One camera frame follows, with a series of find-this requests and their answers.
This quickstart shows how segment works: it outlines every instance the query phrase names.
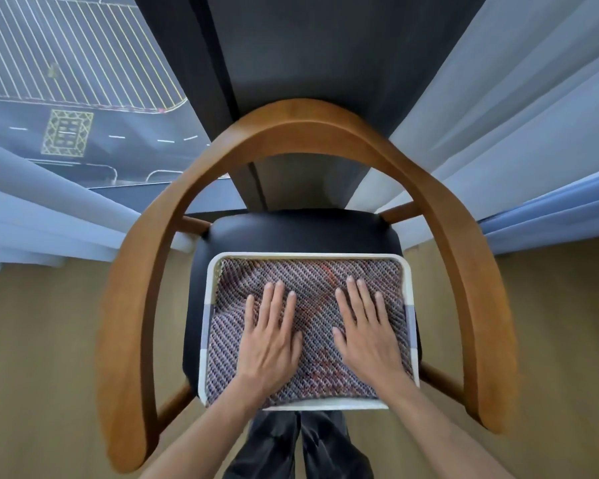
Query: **finger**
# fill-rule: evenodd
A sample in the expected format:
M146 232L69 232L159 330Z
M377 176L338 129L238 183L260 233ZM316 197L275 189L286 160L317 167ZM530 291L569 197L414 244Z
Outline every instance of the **finger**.
M346 279L346 288L348 289L348 296L351 298L352 311L357 318L357 325L366 326L368 324L368 319L364 312L364 303L361 302L361 297L359 297L359 292L357 291L357 285L355 285L355 279L353 279L352 276L348 276Z
M295 304L298 297L295 291L289 292L289 297L286 298L286 308L284 309L284 318L282 319L282 336L285 340L290 340L291 330L293 329L293 319L295 318Z
M264 286L260 314L257 317L257 329L263 330L268 324L268 316L271 313L271 299L273 298L273 283L267 282Z
M388 313L386 312L386 304L384 303L384 295L381 292L375 293L375 302L377 303L377 314L379 314L379 323L390 326L388 321Z
M362 279L358 279L357 289L359 290L361 302L364 304L364 311L366 311L368 322L371 326L375 326L378 324L377 314L375 313L375 304L373 304L373 300L370 298L368 288L366 287L366 282L364 282Z
M271 301L271 313L268 317L268 328L272 330L279 329L280 314L282 313L282 305L284 304L284 282L281 280L275 283L275 291L273 300Z
M297 370L300 363L301 356L301 348L303 344L303 336L301 331L298 331L293 335L293 342L291 343L291 363L293 364L293 369Z
M337 351L342 355L342 359L346 357L346 352L348 351L346 338L343 337L342 331L339 328L333 328L333 341L335 342L335 346Z
M253 294L249 294L247 297L247 309L244 311L244 332L250 333L253 331L253 318L254 318L254 309L255 306L255 297Z
M346 295L339 287L335 290L335 299L337 300L337 305L340 308L340 314L342 315L344 328L346 329L347 333L350 333L353 329L355 329L356 324L355 320L352 318L351 308L348 306L348 302L346 301Z

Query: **blue curtain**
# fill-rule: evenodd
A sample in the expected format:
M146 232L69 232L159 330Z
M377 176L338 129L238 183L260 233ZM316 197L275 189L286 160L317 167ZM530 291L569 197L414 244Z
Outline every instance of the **blue curtain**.
M495 255L599 237L599 173L480 222Z

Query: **pants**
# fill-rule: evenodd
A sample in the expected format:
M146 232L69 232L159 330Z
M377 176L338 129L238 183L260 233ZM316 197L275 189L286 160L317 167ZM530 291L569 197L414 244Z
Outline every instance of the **pants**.
M352 443L339 411L260 411L224 479L295 479L301 432L306 479L372 479L368 458Z

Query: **striped pavement area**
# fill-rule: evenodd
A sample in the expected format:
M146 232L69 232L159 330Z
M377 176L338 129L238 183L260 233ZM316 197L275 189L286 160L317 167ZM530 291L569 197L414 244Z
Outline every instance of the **striped pavement area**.
M135 6L0 0L0 99L167 112L186 98Z

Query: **black chair seat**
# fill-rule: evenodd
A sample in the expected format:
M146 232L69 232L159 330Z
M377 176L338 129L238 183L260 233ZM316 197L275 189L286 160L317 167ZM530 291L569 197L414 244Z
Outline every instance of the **black chair seat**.
M197 243L184 332L183 369L195 394L206 273L222 252L340 252L402 255L397 233L379 215L341 209L282 210L219 218Z

